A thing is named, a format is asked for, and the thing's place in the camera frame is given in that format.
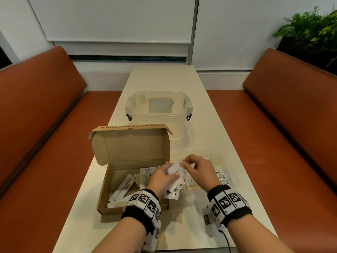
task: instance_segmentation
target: box lid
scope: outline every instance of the box lid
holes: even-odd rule
[[[124,163],[145,160],[170,161],[172,134],[165,124],[100,126],[92,130],[97,163]]]

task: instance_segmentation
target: table top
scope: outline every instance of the table top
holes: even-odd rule
[[[137,91],[181,91],[191,98],[193,113],[191,120],[186,123],[188,137],[171,141],[171,156],[185,157],[182,155],[212,152],[211,149],[227,154],[240,181],[236,189],[251,205],[253,215],[276,235],[194,67],[136,66],[108,125],[130,124],[126,117],[125,104],[128,97]],[[99,166],[94,158],[53,253],[90,252],[120,220],[120,215],[101,216],[96,209],[105,170],[106,166]],[[201,212],[207,204],[207,195],[203,190],[181,191],[179,200],[170,200],[169,210],[164,211],[160,217],[162,229],[157,250],[227,247],[225,239],[210,238],[205,232]],[[230,246],[235,247],[228,231],[226,236]]]

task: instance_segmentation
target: hand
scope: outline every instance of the hand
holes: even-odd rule
[[[187,170],[195,182],[207,193],[213,187],[221,184],[212,163],[200,156],[194,154],[185,158],[180,165]]]
[[[175,182],[180,177],[180,173],[166,175],[166,171],[172,165],[173,163],[165,163],[161,167],[158,167],[151,175],[150,182],[146,187],[152,190],[158,196],[159,200],[163,194],[166,193],[169,184]]]

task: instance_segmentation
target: open cardboard box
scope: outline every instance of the open cardboard box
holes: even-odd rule
[[[157,167],[170,161],[172,134],[165,124],[101,126],[94,129],[92,138],[97,163],[107,165],[103,185],[98,198],[97,210],[102,215],[123,212],[123,206],[107,208],[109,196],[116,191],[128,174],[137,174],[140,168]],[[127,195],[139,191],[136,184]],[[169,200],[161,198],[162,210],[167,210]]]

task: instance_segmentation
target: green leaves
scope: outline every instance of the green leaves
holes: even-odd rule
[[[291,18],[284,18],[274,37],[294,37],[307,46],[323,50],[337,51],[337,10],[328,15],[319,15],[318,6],[313,11],[296,13]]]

